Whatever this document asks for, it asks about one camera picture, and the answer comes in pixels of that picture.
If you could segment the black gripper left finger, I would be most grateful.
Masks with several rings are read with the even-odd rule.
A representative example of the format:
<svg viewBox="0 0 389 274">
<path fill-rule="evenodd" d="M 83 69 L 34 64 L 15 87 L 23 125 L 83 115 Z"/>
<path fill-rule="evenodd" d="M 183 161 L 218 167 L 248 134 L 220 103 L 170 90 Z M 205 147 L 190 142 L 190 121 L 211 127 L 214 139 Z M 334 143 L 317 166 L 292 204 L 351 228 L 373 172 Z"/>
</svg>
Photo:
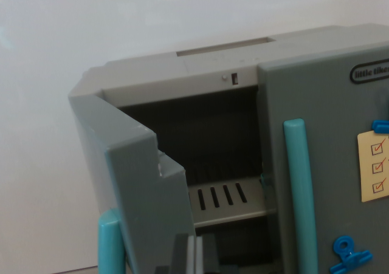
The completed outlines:
<svg viewBox="0 0 389 274">
<path fill-rule="evenodd" d="M 195 237 L 189 234 L 178 234 L 174 239 L 170 265 L 157 266 L 155 274 L 195 272 Z"/>
</svg>

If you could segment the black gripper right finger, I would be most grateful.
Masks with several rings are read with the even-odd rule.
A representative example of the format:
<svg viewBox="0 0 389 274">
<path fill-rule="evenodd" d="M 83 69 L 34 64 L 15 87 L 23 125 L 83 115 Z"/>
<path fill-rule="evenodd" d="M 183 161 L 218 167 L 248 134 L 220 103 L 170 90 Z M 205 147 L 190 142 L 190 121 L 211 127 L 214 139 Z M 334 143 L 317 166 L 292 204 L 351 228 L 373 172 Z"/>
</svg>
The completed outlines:
<svg viewBox="0 0 389 274">
<path fill-rule="evenodd" d="M 206 234 L 196 238 L 195 273 L 239 273 L 237 265 L 222 265 L 219 261 L 216 238 Z"/>
</svg>

